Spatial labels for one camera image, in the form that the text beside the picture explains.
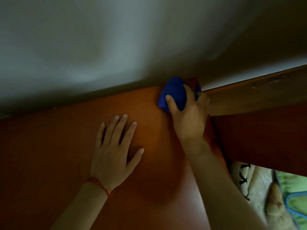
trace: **hand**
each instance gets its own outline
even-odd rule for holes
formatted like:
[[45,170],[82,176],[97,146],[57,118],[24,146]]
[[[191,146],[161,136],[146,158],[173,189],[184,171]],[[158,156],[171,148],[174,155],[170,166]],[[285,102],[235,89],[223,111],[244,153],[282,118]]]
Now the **hand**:
[[167,106],[172,114],[175,132],[181,144],[192,139],[203,139],[206,119],[209,115],[210,99],[206,93],[200,93],[198,100],[191,88],[183,85],[187,94],[187,102],[183,111],[180,111],[170,95],[166,95]]
[[119,116],[115,116],[106,130],[103,143],[105,123],[102,123],[97,133],[95,153],[91,164],[91,177],[98,179],[106,189],[113,190],[119,186],[133,172],[144,152],[144,148],[140,148],[127,163],[128,149],[137,126],[137,123],[133,122],[119,144],[127,119],[128,116],[124,114],[118,122]]

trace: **white ceiling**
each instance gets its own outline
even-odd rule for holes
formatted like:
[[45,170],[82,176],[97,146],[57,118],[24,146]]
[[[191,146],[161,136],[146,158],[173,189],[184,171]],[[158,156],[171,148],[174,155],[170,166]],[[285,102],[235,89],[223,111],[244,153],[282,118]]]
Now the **white ceiling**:
[[270,3],[1,0],[0,114],[214,59]]

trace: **forearm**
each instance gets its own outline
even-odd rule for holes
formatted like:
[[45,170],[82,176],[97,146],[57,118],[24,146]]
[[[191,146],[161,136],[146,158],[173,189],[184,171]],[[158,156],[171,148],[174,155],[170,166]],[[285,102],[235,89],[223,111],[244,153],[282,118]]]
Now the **forearm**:
[[182,146],[190,161],[212,230],[266,229],[204,139],[183,142]]
[[106,200],[107,195],[99,186],[86,182],[51,229],[90,229]]

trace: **right hand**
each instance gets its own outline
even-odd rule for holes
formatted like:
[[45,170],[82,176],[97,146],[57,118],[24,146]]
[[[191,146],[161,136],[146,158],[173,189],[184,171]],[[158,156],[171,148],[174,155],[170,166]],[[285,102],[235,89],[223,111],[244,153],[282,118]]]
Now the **right hand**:
[[203,139],[210,104],[210,99],[205,92],[200,93],[198,100],[195,101],[191,88],[187,85],[183,86],[187,94],[187,102],[183,111],[178,109],[173,97],[170,95],[165,97],[173,117],[175,132],[181,144],[194,139]]

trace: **left hand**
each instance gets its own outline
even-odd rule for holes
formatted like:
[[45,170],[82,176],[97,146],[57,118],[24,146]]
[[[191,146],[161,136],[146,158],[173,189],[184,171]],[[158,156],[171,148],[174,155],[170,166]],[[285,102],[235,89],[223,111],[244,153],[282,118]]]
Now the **left hand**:
[[119,186],[133,172],[144,152],[144,148],[140,148],[127,163],[128,149],[137,123],[131,124],[119,144],[128,116],[124,114],[120,121],[119,119],[119,116],[115,116],[106,130],[103,142],[102,136],[106,126],[105,123],[102,123],[97,133],[95,153],[91,164],[91,177],[98,179],[105,189],[111,188],[111,190]]

